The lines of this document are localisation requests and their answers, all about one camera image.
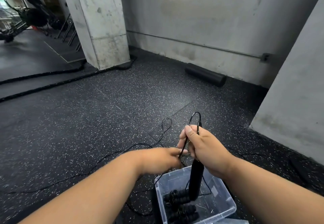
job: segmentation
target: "storage box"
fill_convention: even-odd
[[[183,190],[190,179],[191,166],[164,174],[155,184],[157,199],[160,207],[163,224],[168,223],[171,210],[167,209],[163,202],[163,196],[172,190]],[[201,181],[200,196],[194,202],[200,218],[192,224],[212,224],[236,211],[236,204],[226,189],[223,181],[209,173],[205,168],[204,178],[211,189],[208,189],[204,180]]]

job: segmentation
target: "person's left arm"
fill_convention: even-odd
[[[21,224],[113,223],[138,177],[180,168],[178,148],[125,153],[25,218]]]

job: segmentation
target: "white sticker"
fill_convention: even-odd
[[[218,192],[217,192],[215,186],[212,187],[212,193],[213,193],[214,197],[216,197],[218,195]]]

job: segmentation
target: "person's left hand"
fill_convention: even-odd
[[[136,157],[140,161],[141,174],[162,174],[172,168],[181,168],[181,161],[179,159],[181,149],[179,148],[143,149],[130,153],[136,153]]]

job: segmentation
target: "concrete pillar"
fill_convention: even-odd
[[[129,61],[121,0],[66,0],[87,61],[103,70]]]

